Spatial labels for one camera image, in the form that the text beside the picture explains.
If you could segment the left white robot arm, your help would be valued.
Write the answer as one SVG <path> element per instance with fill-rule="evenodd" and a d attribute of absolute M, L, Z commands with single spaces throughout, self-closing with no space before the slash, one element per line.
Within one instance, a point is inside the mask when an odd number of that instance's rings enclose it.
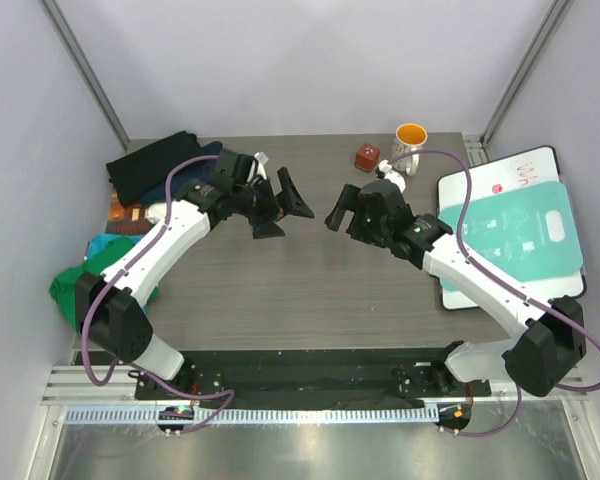
<path fill-rule="evenodd" d="M 256 239 L 284 236 L 286 216 L 311 218 L 314 213 L 297 191 L 286 168 L 278 170 L 281 190 L 256 168 L 255 175 L 231 177 L 225 170 L 207 181 L 187 182 L 168 201 L 165 217 L 126 255 L 101 274 L 85 273 L 75 287 L 76 322 L 83 365 L 90 380 L 102 386 L 89 358 L 96 345 L 114 362 L 123 362 L 158 377 L 170 398 L 185 397 L 193 385 L 184 355 L 155 332 L 143 307 L 150 294 L 180 257 L 233 215 L 247 219 Z"/>

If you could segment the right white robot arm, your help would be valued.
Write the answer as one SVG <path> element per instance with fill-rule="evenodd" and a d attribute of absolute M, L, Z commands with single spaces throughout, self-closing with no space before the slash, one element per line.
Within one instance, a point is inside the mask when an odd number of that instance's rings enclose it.
<path fill-rule="evenodd" d="M 583 358 L 583 311 L 569 296 L 540 306 L 487 278 L 463 253 L 449 225 L 431 214 L 415 215 L 389 179 L 362 188 L 347 184 L 327 216 L 328 229 L 346 230 L 354 240 L 387 248 L 416 268 L 456 286 L 507 333 L 505 341 L 453 344 L 431 371 L 437 391 L 452 395 L 476 380 L 511 380 L 526 393 L 547 396 Z"/>

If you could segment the black t shirt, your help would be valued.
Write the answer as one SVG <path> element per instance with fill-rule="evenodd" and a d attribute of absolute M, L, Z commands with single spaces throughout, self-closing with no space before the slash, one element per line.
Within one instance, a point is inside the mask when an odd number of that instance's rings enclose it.
<path fill-rule="evenodd" d="M 106 164 L 121 205 L 129 206 L 164 182 L 186 160 L 203 153 L 195 134 L 180 131 Z"/>

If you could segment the white board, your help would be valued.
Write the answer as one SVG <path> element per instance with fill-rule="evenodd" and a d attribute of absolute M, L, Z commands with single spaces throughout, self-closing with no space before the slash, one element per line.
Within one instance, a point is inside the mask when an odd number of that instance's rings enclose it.
<path fill-rule="evenodd" d="M 536 147 L 470 172 L 468 247 L 542 299 L 583 296 L 583 255 L 556 150 Z"/>

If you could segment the teal folding template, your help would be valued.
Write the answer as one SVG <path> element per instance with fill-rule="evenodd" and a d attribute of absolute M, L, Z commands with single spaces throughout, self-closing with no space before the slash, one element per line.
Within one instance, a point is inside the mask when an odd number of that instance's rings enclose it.
<path fill-rule="evenodd" d="M 579 296 L 583 255 L 566 187 L 557 181 L 471 201 L 463 220 L 459 205 L 439 218 L 461 224 L 467 248 L 542 296 Z"/>

